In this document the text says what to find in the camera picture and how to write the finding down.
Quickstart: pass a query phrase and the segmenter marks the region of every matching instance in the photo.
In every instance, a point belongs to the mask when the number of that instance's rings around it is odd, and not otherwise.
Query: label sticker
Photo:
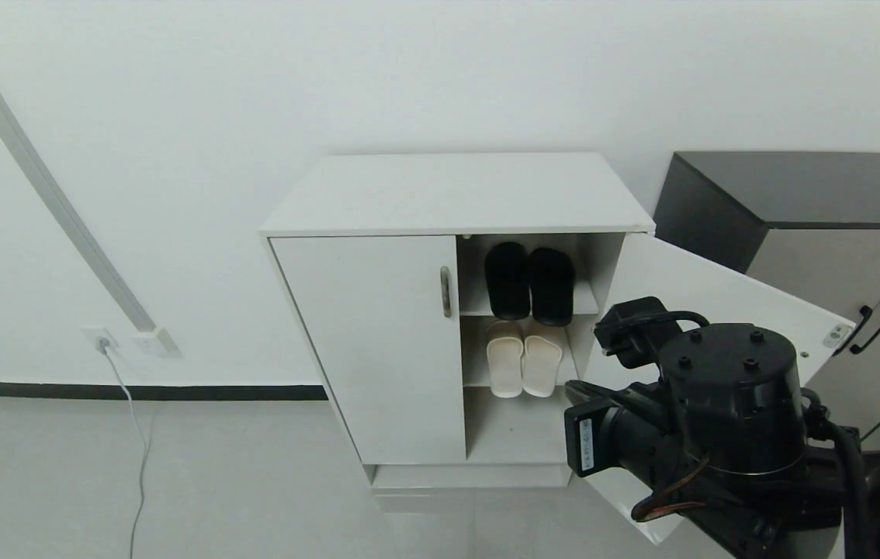
[[[592,470],[595,467],[595,453],[592,452],[591,418],[578,422],[578,441],[581,446],[581,470]]]

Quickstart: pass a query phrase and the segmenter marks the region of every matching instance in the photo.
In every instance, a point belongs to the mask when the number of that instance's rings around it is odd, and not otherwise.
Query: black baseboard
[[[128,386],[134,400],[153,401],[277,401],[326,400],[322,386]],[[0,382],[0,396],[65,400],[125,400],[115,385],[25,384]]]

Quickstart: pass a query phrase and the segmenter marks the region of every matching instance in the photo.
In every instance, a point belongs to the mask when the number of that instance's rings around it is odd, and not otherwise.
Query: wall socket
[[[120,344],[116,343],[113,334],[110,334],[105,326],[82,326],[81,333],[85,334],[88,343],[92,344],[96,351],[99,351],[99,339],[109,340],[110,348],[117,349],[120,347]]]

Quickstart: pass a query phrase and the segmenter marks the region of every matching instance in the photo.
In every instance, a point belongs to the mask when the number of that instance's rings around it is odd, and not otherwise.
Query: open cabinet door
[[[650,234],[627,234],[605,308],[608,310],[618,302],[648,296],[660,298],[669,311],[695,311],[711,323],[750,322],[787,337],[795,344],[795,352],[801,355],[798,358],[799,379],[803,385],[833,355],[834,348],[851,333],[853,326],[833,312],[664,243]],[[695,327],[691,322],[681,326],[682,329]],[[615,357],[602,355],[596,347],[583,379],[611,389],[622,389],[634,381],[657,381],[657,375],[653,364],[627,370]],[[823,395],[823,403],[830,406],[829,395]],[[627,518],[629,510],[650,494],[648,486],[618,468],[590,475],[585,480]],[[668,516],[635,525],[657,543],[667,537],[681,520],[680,516]]]

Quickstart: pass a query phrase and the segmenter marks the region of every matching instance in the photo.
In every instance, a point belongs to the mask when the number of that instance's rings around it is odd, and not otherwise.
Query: black slipper
[[[574,314],[574,265],[564,252],[537,248],[529,255],[533,319],[545,326],[567,326]]]
[[[503,321],[521,321],[529,316],[526,250],[521,244],[501,243],[485,255],[485,283],[492,314]]]

